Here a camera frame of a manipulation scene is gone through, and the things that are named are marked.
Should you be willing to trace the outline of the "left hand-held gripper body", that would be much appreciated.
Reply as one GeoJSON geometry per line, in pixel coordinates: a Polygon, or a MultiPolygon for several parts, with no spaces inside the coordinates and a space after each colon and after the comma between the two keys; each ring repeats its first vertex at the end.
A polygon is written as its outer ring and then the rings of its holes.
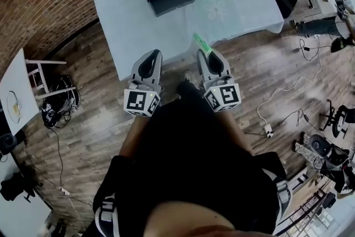
{"type": "Polygon", "coordinates": [[[161,101],[159,82],[160,75],[143,78],[133,74],[124,89],[124,110],[135,116],[151,117],[161,101]]]}

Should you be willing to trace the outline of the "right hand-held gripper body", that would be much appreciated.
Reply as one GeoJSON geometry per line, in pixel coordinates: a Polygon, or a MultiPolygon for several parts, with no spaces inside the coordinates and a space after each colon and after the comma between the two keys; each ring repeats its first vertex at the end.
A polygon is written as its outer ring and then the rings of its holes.
{"type": "Polygon", "coordinates": [[[230,75],[205,81],[203,86],[204,98],[215,113],[241,104],[239,85],[230,75]]]}

